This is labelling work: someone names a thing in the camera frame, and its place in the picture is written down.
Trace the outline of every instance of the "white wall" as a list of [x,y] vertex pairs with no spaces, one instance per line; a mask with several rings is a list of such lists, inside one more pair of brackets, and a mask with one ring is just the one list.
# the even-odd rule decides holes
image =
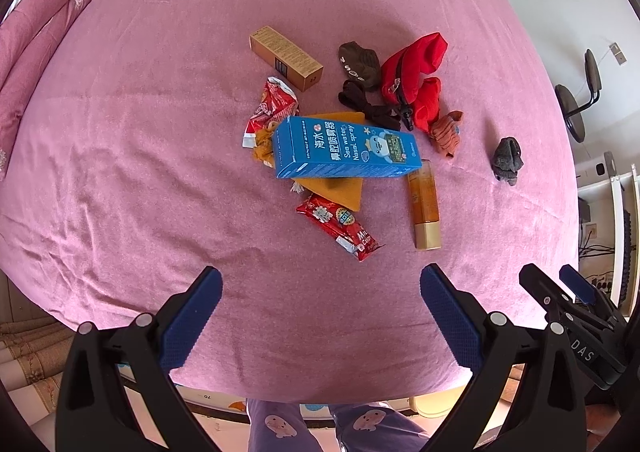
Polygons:
[[[593,51],[602,98],[583,113],[586,139],[573,143],[584,162],[613,152],[618,168],[640,163],[640,20],[628,0],[510,0],[532,37],[553,85],[564,84],[580,105],[589,98],[584,52]],[[628,62],[609,50],[617,42]]]

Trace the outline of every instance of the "blue box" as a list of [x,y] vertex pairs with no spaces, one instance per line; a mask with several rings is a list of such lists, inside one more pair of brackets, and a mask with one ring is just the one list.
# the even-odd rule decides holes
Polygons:
[[273,133],[276,177],[397,177],[422,166],[412,134],[288,116]]

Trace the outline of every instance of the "person's hand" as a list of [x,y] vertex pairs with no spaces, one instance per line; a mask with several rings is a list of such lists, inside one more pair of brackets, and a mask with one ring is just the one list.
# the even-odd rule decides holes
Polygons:
[[587,408],[587,452],[594,450],[620,419],[615,407],[589,405]]

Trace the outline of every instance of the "pink fabric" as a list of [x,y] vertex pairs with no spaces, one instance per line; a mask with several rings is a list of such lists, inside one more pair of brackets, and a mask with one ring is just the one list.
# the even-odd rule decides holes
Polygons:
[[4,179],[20,119],[60,41],[91,0],[69,0],[24,49],[0,88],[0,181]]
[[42,26],[68,0],[21,0],[0,26],[0,86]]
[[[340,44],[386,60],[442,32],[442,107],[465,113],[456,158],[417,133],[436,173],[441,250],[414,249],[406,180],[370,179],[357,217],[386,246],[358,262],[241,147],[275,74],[249,50],[265,24],[324,64],[298,92],[302,114],[344,110]],[[490,168],[503,136],[522,147],[514,188]],[[518,272],[534,262],[557,278],[577,263],[577,191],[553,88],[507,0],[93,0],[22,119],[0,233],[0,268],[71,326],[127,324],[213,264],[223,299],[177,382],[361,402],[467,377],[420,298],[430,262],[487,310],[544,325]]]

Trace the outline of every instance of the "red snack wrapper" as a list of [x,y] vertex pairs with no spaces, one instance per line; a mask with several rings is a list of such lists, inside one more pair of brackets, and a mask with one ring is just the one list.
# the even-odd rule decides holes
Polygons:
[[298,113],[298,99],[289,86],[276,77],[269,77],[262,90],[260,105],[244,130],[242,146],[255,147],[255,133],[271,122],[280,123],[287,116]]
[[366,259],[380,248],[376,240],[362,228],[351,212],[317,194],[313,194],[296,208],[296,212],[304,214],[318,224],[335,239],[335,242],[358,260]]

